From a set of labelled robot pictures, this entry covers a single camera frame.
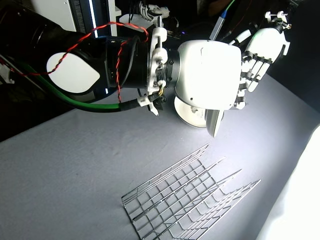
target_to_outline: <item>dish rack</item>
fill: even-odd
[[[199,160],[209,144],[136,187],[121,200],[141,240],[197,240],[261,180],[232,192],[221,188],[241,170],[216,181]]]

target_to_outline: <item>red wire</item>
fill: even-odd
[[[55,65],[55,67],[54,67],[51,71],[20,73],[20,72],[15,71],[12,67],[10,67],[10,70],[11,70],[12,72],[14,72],[14,73],[17,73],[17,74],[23,76],[23,77],[27,77],[27,76],[40,76],[40,75],[49,75],[49,74],[52,74],[53,72],[55,72],[55,71],[59,68],[60,64],[61,64],[62,61],[66,58],[66,56],[67,56],[73,49],[77,48],[78,45],[79,45],[83,40],[89,38],[94,31],[99,30],[99,29],[104,29],[104,28],[106,28],[107,26],[113,25],[113,24],[115,24],[115,25],[117,25],[117,26],[122,26],[122,27],[123,27],[123,26],[130,26],[130,27],[133,27],[133,28],[135,28],[135,29],[141,29],[141,30],[143,30],[144,33],[145,33],[145,40],[144,40],[143,42],[145,43],[145,42],[148,41],[149,33],[148,33],[148,31],[147,31],[144,27],[137,26],[137,25],[134,25],[134,24],[132,24],[132,23],[121,23],[121,22],[110,21],[110,22],[108,22],[107,24],[104,24],[104,25],[95,27],[94,29],[91,30],[91,32],[89,32],[89,33],[87,33],[86,35],[84,35],[83,37],[81,37],[81,38],[77,41],[76,44],[74,44],[73,46],[69,47],[69,48],[67,49],[66,53],[63,54],[63,56],[60,58],[60,60],[58,61],[58,63]],[[119,64],[120,64],[120,55],[121,55],[121,53],[122,53],[122,51],[123,51],[123,46],[124,46],[124,44],[126,44],[127,42],[128,42],[128,41],[124,41],[124,42],[121,43],[119,52],[118,52],[118,54],[117,54],[117,63],[116,63],[116,66],[115,66],[115,68],[116,68],[116,74],[115,74],[116,76],[115,76],[115,78],[116,78],[116,84],[117,84],[117,90],[118,90],[118,99],[119,99],[119,102],[120,102],[120,103],[121,103],[121,97],[120,97],[120,89],[121,89],[121,88],[120,88],[120,83],[119,83],[119,71],[118,71],[118,68],[119,68]]]
[[[235,27],[231,30],[231,32],[233,32],[233,31],[239,26],[239,24],[242,22],[242,20],[245,18],[245,15],[246,15],[248,9],[250,8],[250,5],[252,4],[252,1],[253,1],[253,0],[250,0],[250,2],[249,2],[249,4],[248,4],[248,7],[246,8],[246,10],[245,10],[245,12],[244,12],[241,20],[235,25]]]

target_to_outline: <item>wire rack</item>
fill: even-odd
[[[224,158],[205,167],[199,148],[122,199],[134,229],[142,240],[200,239],[259,182],[225,193],[221,187],[241,170],[216,181],[210,170]]]

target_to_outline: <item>green wire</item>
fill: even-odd
[[[228,9],[231,7],[231,5],[234,3],[235,0],[232,0],[229,5],[226,7],[225,11],[228,11]]]
[[[35,70],[31,66],[25,65],[25,64],[23,66],[28,72],[35,73]],[[52,93],[54,93],[58,98],[62,99],[63,101],[65,101],[68,104],[71,104],[71,105],[74,105],[74,106],[78,106],[78,107],[82,107],[82,108],[97,109],[97,110],[103,110],[103,109],[106,109],[106,110],[118,110],[118,109],[120,109],[119,103],[115,103],[115,104],[93,104],[93,103],[85,103],[85,102],[73,100],[72,98],[64,95],[62,92],[60,92],[58,89],[56,89],[52,84],[50,84],[41,75],[36,76],[36,77]]]

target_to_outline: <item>white disc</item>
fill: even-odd
[[[197,128],[206,128],[206,109],[190,106],[177,97],[174,99],[174,108],[187,124]]]

